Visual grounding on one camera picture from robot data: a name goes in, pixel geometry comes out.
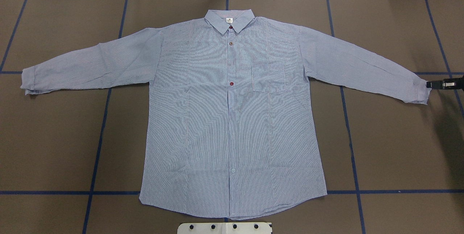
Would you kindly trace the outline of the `light blue striped shirt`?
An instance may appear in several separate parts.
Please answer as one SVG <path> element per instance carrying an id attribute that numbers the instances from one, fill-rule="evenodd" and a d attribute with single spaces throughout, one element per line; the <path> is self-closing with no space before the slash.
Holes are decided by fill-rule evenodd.
<path id="1" fill-rule="evenodd" d="M 204 218 L 268 216 L 327 195 L 310 78 L 428 102 L 426 81 L 312 28 L 208 10 L 22 71 L 25 94 L 149 84 L 139 199 Z"/>

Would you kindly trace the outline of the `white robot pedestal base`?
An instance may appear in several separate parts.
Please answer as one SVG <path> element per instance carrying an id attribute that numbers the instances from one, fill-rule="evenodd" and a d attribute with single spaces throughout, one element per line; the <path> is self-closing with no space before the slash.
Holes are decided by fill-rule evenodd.
<path id="1" fill-rule="evenodd" d="M 268 222 L 182 223 L 178 234 L 273 234 Z"/>

